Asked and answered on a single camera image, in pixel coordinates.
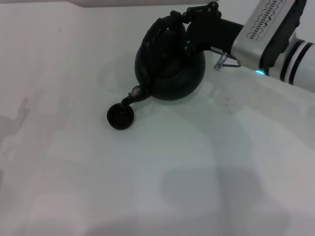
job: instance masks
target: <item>white surface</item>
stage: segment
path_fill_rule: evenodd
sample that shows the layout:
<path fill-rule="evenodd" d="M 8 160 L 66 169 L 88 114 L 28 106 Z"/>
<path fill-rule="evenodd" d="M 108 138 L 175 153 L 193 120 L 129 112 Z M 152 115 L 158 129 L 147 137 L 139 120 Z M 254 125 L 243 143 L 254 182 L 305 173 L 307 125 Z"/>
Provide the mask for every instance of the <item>white surface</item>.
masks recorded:
<path fill-rule="evenodd" d="M 315 41 L 312 7 L 298 37 Z M 149 26 L 187 6 L 0 5 L 1 236 L 313 236 L 315 95 L 245 68 L 105 114 Z M 255 4 L 222 1 L 243 24 Z"/>
<path fill-rule="evenodd" d="M 315 46 L 311 46 L 297 68 L 294 85 L 315 92 Z"/>
<path fill-rule="evenodd" d="M 0 3 L 14 2 L 51 2 L 62 0 L 0 0 Z M 206 0 L 63 0 L 82 7 L 105 7 L 105 6 L 149 6 L 149 5 L 172 5 L 172 4 L 196 4 L 208 3 Z"/>

